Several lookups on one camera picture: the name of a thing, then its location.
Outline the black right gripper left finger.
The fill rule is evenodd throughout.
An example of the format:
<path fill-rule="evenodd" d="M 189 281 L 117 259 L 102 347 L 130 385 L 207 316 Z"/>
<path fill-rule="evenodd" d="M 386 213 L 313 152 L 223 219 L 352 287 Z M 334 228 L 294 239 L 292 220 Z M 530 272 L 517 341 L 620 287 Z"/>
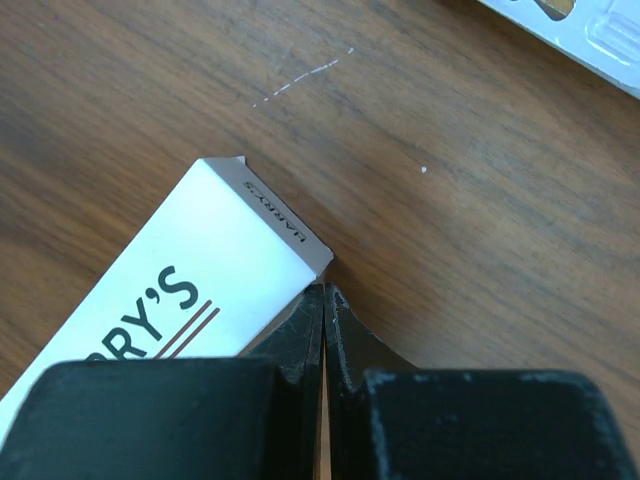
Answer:
<path fill-rule="evenodd" d="M 324 288 L 246 355 L 47 369 L 1 450 L 5 479 L 314 479 Z"/>

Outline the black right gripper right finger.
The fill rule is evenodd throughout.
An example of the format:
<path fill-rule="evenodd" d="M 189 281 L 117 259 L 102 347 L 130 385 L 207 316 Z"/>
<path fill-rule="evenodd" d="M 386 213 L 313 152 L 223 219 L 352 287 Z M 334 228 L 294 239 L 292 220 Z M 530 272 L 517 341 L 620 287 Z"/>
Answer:
<path fill-rule="evenodd" d="M 421 369 L 325 288 L 336 479 L 635 479 L 613 411 L 566 370 Z"/>

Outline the white Harry's box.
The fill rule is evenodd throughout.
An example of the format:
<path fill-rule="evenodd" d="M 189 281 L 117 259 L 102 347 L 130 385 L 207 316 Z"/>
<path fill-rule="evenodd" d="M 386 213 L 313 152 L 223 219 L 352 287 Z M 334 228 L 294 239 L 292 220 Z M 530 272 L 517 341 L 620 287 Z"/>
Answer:
<path fill-rule="evenodd" d="M 332 261 L 241 157 L 196 161 L 1 402 L 67 360 L 232 356 Z"/>

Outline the blue razor blister pack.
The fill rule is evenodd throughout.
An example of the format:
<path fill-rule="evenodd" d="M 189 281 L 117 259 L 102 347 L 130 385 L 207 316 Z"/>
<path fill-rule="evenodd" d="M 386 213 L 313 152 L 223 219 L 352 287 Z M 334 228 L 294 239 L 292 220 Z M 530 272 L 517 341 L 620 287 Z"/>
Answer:
<path fill-rule="evenodd" d="M 502 1 L 484 5 L 631 96 L 639 96 L 637 1 Z"/>

